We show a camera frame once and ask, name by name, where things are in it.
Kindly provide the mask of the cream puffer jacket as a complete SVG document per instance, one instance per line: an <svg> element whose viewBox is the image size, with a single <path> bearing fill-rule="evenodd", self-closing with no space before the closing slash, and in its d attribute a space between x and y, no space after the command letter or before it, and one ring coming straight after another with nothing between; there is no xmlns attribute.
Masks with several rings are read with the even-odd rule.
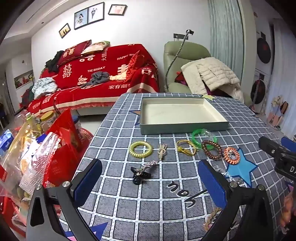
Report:
<svg viewBox="0 0 296 241"><path fill-rule="evenodd" d="M207 94L220 89L240 102L244 102L240 80L223 62L207 57L191 61L181 67L185 81L193 94Z"/></svg>

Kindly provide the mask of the dark red pillow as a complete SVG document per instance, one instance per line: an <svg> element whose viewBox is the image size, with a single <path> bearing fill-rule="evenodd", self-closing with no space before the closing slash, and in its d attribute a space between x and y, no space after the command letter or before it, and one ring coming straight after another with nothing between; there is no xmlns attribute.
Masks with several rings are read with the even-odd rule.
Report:
<svg viewBox="0 0 296 241"><path fill-rule="evenodd" d="M61 66L62 64L65 64L73 59L79 58L81 53L91 44L92 40L87 40L66 49L58 60L57 65Z"/></svg>

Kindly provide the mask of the small framed picture left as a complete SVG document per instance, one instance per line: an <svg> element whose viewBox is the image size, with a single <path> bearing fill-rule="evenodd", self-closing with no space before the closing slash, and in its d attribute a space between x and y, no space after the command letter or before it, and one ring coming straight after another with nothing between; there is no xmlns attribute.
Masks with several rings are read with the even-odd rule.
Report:
<svg viewBox="0 0 296 241"><path fill-rule="evenodd" d="M71 28L69 24L67 23L64 25L64 27L59 31L60 37L63 39L69 32L71 31Z"/></svg>

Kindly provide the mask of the clear patterned plastic bag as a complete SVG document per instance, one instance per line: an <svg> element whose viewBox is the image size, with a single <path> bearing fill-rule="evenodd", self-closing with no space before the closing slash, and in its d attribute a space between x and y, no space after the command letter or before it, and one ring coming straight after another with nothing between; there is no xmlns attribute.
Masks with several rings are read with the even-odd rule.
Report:
<svg viewBox="0 0 296 241"><path fill-rule="evenodd" d="M20 188L29 196L33 195L38 185L43 185L45 188L49 187L49 165L60 141L61 139L57 134L53 132L48 133L32 157L20 181Z"/></svg>

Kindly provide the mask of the teal curtain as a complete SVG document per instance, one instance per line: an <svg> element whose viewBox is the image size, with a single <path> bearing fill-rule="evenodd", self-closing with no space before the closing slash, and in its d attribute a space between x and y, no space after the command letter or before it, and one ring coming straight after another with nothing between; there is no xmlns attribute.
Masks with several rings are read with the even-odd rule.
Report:
<svg viewBox="0 0 296 241"><path fill-rule="evenodd" d="M238 1L209 0L210 54L241 79L243 72L243 25Z"/></svg>

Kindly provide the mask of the shallow grey-green tray box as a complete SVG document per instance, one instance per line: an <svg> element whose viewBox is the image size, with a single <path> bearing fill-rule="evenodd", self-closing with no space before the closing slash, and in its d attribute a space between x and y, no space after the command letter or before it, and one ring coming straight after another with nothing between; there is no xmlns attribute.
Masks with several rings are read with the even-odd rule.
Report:
<svg viewBox="0 0 296 241"><path fill-rule="evenodd" d="M229 121L201 97L144 97L139 127L142 135L192 133L197 129L224 131Z"/></svg>

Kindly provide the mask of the light patterned folded blanket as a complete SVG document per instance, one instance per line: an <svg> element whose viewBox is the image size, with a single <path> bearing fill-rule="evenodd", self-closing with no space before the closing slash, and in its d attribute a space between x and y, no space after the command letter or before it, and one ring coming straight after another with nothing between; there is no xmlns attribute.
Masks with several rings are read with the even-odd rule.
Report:
<svg viewBox="0 0 296 241"><path fill-rule="evenodd" d="M56 92L57 89L58 86L55 80L51 77L46 77L40 78L34 83L32 93L34 94L34 99L38 99L41 96Z"/></svg>

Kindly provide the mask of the grey crumpled garment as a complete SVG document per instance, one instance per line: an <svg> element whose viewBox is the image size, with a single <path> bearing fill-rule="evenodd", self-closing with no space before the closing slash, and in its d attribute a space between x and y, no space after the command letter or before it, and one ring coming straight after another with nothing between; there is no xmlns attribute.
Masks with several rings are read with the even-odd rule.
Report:
<svg viewBox="0 0 296 241"><path fill-rule="evenodd" d="M103 83L106 83L107 81L109 81L109 73L98 71L98 72L93 73L91 75L90 81L81 85L81 88L103 84Z"/></svg>

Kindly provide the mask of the beige bunny hair clip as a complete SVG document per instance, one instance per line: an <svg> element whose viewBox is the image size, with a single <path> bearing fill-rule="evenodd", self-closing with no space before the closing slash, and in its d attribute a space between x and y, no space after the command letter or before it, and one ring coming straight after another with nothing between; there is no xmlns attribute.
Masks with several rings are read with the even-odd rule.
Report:
<svg viewBox="0 0 296 241"><path fill-rule="evenodd" d="M163 159L167 152L167 144L160 144L158 149L158 158L159 161Z"/></svg>

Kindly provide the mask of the black claw hair clip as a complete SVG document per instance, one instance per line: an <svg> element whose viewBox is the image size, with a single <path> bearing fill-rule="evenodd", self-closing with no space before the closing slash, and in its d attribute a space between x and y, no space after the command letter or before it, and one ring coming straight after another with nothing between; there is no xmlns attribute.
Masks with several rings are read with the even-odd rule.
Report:
<svg viewBox="0 0 296 241"><path fill-rule="evenodd" d="M152 176L151 173L145 171L145 168L131 167L130 170L133 173L132 182L135 185L140 185L143 179L149 179Z"/></svg>

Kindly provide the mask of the framed picture right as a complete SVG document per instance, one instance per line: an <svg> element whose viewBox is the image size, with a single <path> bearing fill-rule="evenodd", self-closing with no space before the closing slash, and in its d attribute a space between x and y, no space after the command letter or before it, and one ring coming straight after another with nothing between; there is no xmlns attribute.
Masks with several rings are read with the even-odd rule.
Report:
<svg viewBox="0 0 296 241"><path fill-rule="evenodd" d="M125 4L112 4L108 14L110 16L123 16L127 9L127 5Z"/></svg>

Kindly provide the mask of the red gift bag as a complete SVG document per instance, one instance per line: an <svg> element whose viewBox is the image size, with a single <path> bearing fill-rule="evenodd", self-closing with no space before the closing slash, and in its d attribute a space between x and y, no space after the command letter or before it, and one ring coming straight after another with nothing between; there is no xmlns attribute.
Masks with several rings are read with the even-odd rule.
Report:
<svg viewBox="0 0 296 241"><path fill-rule="evenodd" d="M54 121L47 132L51 133L58 139L46 165L44 187L59 186L72 180L81 160L79 152L83 147L69 109L63 111Z"/></svg>

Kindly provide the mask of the large framed picture pair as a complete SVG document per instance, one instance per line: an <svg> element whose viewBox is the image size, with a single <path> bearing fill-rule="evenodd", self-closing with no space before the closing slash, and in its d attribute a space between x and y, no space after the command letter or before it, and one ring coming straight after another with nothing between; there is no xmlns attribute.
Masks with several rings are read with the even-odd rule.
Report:
<svg viewBox="0 0 296 241"><path fill-rule="evenodd" d="M105 2L101 2L74 13L74 29L104 20Z"/></svg>

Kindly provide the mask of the green plastic bangle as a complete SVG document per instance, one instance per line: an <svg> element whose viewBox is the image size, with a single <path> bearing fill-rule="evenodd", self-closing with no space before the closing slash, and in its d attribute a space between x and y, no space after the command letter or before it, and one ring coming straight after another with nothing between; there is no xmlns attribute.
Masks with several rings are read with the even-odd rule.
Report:
<svg viewBox="0 0 296 241"><path fill-rule="evenodd" d="M202 149L202 144L200 143L201 137L207 137L210 141L217 143L217 137L205 128L196 129L192 132L191 142L197 149Z"/></svg>

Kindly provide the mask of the red covered sofa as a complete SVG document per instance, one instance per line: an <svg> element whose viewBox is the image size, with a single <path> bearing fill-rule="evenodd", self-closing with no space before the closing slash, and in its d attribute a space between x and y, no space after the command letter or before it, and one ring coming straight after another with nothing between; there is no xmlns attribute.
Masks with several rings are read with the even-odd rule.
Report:
<svg viewBox="0 0 296 241"><path fill-rule="evenodd" d="M56 90L43 90L28 111L40 115L51 110L111 107L124 93L157 93L157 65L142 44L105 47L78 55L75 48L65 51L75 58L61 56L57 70L46 67L43 82L53 81Z"/></svg>

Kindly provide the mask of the grey checked tablecloth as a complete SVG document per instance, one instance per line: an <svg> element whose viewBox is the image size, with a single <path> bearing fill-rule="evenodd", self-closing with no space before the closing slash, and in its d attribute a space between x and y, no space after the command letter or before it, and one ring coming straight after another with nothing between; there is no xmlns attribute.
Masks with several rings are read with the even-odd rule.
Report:
<svg viewBox="0 0 296 241"><path fill-rule="evenodd" d="M80 162L82 171L94 158L102 162L102 175L79 209L89 226L106 224L103 240L200 240L204 224L215 208L198 175L206 155L179 153L176 143L189 140L189 133L142 135L137 124L143 94L123 94L96 131ZM277 140L273 129L247 106L229 98L212 101L229 121L229 128L215 132L218 144L241 149L257 165L250 174L252 186L263 185L269 198L274 232L280 229L282 204L288 194L285 178L274 171L274 161L258 147L266 136ZM160 144L166 155L158 158ZM159 161L147 169L151 178L132 182L131 167Z"/></svg>

